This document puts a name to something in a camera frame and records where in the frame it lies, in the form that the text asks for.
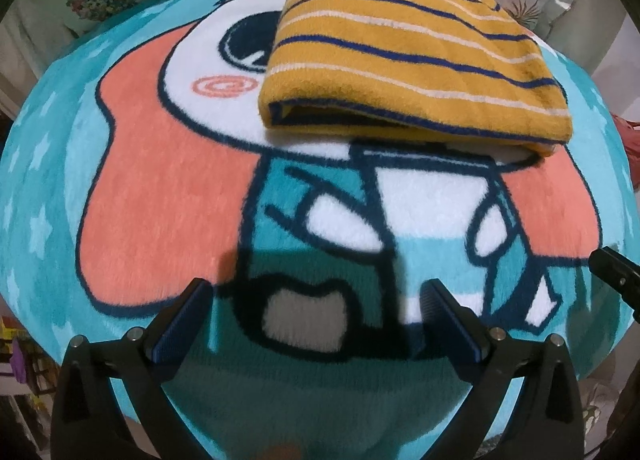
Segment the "turquoise cartoon fleece blanket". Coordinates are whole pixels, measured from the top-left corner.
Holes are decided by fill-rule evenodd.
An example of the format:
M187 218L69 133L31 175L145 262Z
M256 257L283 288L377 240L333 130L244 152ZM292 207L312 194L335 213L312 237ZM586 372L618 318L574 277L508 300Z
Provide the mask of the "turquoise cartoon fleece blanket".
M147 324L193 278L212 307L166 393L213 456L416 459L468 393L422 330L442 280L484 324L567 343L579 376L632 316L589 254L639 255L599 91L534 37L573 122L514 146L268 130L285 0L156 0L38 82L1 157L1 293L61 359Z

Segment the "yellow striped small shirt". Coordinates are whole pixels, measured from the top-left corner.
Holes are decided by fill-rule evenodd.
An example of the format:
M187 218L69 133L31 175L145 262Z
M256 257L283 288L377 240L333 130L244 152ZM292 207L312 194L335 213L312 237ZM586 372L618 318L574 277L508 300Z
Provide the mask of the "yellow striped small shirt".
M271 130L540 154L573 134L538 43L495 0L285 0L258 108Z

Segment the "red cloth bag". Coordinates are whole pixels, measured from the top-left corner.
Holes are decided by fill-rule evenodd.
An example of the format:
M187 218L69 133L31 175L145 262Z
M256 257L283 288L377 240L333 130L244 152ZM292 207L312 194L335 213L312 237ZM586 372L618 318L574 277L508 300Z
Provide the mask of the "red cloth bag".
M631 183L635 191L640 185L640 122L612 115L628 159Z

